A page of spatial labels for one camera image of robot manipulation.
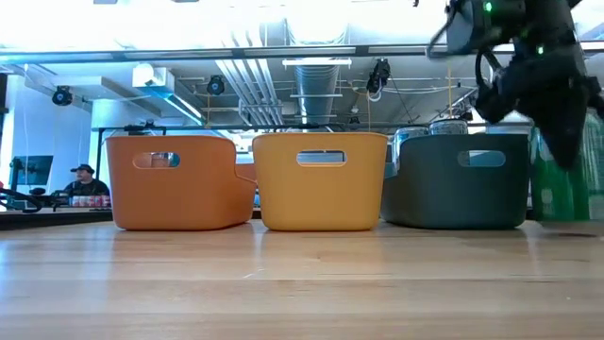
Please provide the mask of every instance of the dark gray bin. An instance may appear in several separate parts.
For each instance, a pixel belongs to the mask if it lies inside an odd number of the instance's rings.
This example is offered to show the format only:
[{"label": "dark gray bin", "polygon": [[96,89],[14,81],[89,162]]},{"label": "dark gray bin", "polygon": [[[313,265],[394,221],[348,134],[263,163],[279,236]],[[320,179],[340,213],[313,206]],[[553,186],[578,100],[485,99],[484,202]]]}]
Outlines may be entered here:
[{"label": "dark gray bin", "polygon": [[413,138],[400,146],[399,161],[398,173],[384,180],[381,216],[387,222],[425,229],[500,230],[525,220],[526,135]]}]

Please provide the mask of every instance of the green bottle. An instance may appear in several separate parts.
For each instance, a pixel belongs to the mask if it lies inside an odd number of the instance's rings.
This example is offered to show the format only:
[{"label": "green bottle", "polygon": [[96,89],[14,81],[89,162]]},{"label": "green bottle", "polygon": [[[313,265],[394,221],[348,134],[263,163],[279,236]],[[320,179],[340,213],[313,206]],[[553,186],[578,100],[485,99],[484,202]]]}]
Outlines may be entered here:
[{"label": "green bottle", "polygon": [[579,158],[570,171],[554,161],[539,129],[530,137],[531,191],[540,221],[604,219],[602,122],[587,115]]}]

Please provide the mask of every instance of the desk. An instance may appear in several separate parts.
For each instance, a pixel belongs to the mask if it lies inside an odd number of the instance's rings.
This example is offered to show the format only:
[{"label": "desk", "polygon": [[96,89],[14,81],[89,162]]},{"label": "desk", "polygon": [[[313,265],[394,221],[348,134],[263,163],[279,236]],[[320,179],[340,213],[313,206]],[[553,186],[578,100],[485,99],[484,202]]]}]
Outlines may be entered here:
[{"label": "desk", "polygon": [[76,223],[106,222],[113,220],[111,210],[95,208],[43,208],[39,212],[0,212],[0,231],[49,227]]},{"label": "desk", "polygon": [[604,339],[604,226],[0,232],[0,339]]}]

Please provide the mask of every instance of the security camera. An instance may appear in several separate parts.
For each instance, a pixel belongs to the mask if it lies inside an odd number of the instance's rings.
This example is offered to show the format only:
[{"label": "security camera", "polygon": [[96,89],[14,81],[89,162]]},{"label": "security camera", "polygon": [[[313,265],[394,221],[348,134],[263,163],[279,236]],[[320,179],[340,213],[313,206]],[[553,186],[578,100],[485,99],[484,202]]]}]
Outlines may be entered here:
[{"label": "security camera", "polygon": [[68,106],[74,102],[74,95],[69,92],[69,86],[58,86],[53,94],[53,103],[59,106]]},{"label": "security camera", "polygon": [[208,83],[208,94],[220,95],[225,91],[225,82],[221,76],[212,76]]}]

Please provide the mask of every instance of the metal beam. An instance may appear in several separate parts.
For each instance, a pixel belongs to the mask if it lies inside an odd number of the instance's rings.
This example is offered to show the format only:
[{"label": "metal beam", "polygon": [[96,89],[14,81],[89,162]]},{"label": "metal beam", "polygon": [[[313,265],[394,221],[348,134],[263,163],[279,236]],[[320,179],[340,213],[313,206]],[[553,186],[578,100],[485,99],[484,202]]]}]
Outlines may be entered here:
[{"label": "metal beam", "polygon": [[[582,42],[585,52],[604,52],[604,42]],[[0,64],[23,63],[79,63],[79,62],[124,62],[158,60],[234,60],[270,58],[312,57],[388,57],[424,56],[424,44],[375,44],[348,46],[286,46],[286,47],[234,47],[191,50],[153,51],[104,51],[104,52],[1,52]],[[438,44],[435,51],[445,51],[445,44]],[[497,55],[510,55],[513,46],[500,45]]]},{"label": "metal beam", "polygon": [[290,98],[342,98],[341,93],[327,93],[327,94],[290,94]]},{"label": "metal beam", "polygon": [[[417,127],[417,124],[400,124],[400,123],[372,123],[371,128],[404,128],[404,127]],[[488,123],[468,123],[468,127],[531,127],[531,123],[500,123],[496,125],[490,125]],[[167,130],[167,131],[199,131],[199,130],[272,130],[272,129],[315,129],[315,128],[350,128],[360,129],[369,128],[369,124],[343,124],[343,123],[329,123],[329,124],[283,124],[283,125],[220,125],[220,126],[186,126],[186,127],[149,127],[146,130]],[[93,127],[92,131],[123,131],[124,127]]]}]

